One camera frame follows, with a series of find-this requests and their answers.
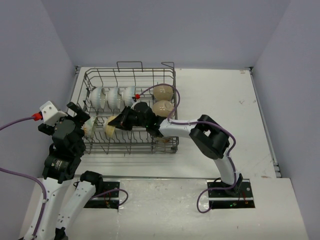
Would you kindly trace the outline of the cream floral patterned bowl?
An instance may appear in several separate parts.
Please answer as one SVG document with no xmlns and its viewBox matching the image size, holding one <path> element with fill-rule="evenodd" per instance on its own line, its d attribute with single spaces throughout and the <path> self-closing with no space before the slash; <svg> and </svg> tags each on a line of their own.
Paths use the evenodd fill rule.
<svg viewBox="0 0 320 240">
<path fill-rule="evenodd" d="M 82 129 L 84 131 L 84 136 L 86 138 L 92 138 L 94 136 L 95 131 L 96 131 L 96 127 L 97 127 L 97 117 L 92 116 L 82 126 Z"/>
</svg>

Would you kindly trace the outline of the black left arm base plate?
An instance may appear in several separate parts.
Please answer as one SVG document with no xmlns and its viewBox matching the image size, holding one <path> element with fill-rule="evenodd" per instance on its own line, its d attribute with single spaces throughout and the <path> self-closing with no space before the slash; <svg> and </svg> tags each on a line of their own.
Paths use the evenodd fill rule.
<svg viewBox="0 0 320 240">
<path fill-rule="evenodd" d="M 95 195 L 104 193 L 112 189 L 119 189 L 120 185 L 121 184 L 119 181 L 104 181 L 102 190 L 100 190 L 99 192 L 96 192 Z M 85 204 L 84 208 L 85 209 L 116 209 L 118 210 L 119 204 L 120 204 L 119 192 L 114 191 L 114 192 L 110 192 L 105 195 L 101 195 L 99 197 L 89 200 Z"/>
</svg>

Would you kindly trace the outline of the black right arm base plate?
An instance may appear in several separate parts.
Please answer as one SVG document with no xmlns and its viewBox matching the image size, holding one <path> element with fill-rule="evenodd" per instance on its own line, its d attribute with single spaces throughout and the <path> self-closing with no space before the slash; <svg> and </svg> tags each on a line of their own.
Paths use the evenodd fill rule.
<svg viewBox="0 0 320 240">
<path fill-rule="evenodd" d="M 242 181 L 237 193 L 229 194 L 225 190 L 208 191 L 209 207 L 215 209 L 254 209 L 255 202 L 251 182 L 248 179 Z"/>
</svg>

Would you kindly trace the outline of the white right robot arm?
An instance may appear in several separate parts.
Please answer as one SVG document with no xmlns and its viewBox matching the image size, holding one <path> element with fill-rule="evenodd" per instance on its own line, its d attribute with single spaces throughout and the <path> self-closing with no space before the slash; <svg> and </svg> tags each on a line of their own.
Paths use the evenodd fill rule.
<svg viewBox="0 0 320 240">
<path fill-rule="evenodd" d="M 145 128 L 155 138 L 191 139 L 200 152 L 214 161 L 221 177 L 221 186 L 217 191 L 224 191 L 227 196 L 236 196 L 241 191 L 242 174 L 236 170 L 230 152 L 236 145 L 235 138 L 208 115 L 201 115 L 195 120 L 174 120 L 156 115 L 145 102 L 125 107 L 110 120 L 107 127 L 131 131 L 133 127 Z"/>
</svg>

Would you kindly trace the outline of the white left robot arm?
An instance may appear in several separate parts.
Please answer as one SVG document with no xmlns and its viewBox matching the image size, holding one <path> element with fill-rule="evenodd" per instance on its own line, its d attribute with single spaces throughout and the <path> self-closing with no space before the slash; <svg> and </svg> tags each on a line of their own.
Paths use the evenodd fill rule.
<svg viewBox="0 0 320 240">
<path fill-rule="evenodd" d="M 67 232 L 89 199 L 103 193 L 102 176 L 87 171 L 80 178 L 75 192 L 66 205 L 65 195 L 73 183 L 75 172 L 86 150 L 83 125 L 90 116 L 73 102 L 67 108 L 71 116 L 60 110 L 52 101 L 39 109 L 43 123 L 38 130 L 51 136 L 52 144 L 44 161 L 42 172 L 43 196 L 39 199 L 30 227 L 24 240 L 66 240 Z"/>
</svg>

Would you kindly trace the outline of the yellow green patterned bowl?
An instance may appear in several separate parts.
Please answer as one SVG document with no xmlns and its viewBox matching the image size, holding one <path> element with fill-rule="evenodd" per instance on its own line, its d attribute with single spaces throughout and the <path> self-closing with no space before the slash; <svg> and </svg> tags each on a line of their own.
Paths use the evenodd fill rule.
<svg viewBox="0 0 320 240">
<path fill-rule="evenodd" d="M 105 135 L 108 137 L 108 138 L 113 138 L 113 135 L 114 135 L 114 132 L 115 132 L 115 127 L 114 126 L 111 126 L 109 125 L 109 122 L 111 122 L 112 120 L 114 120 L 116 118 L 116 116 L 109 116 L 105 121 L 104 121 L 104 124 L 103 124 L 103 130 L 104 130 L 104 133 Z"/>
</svg>

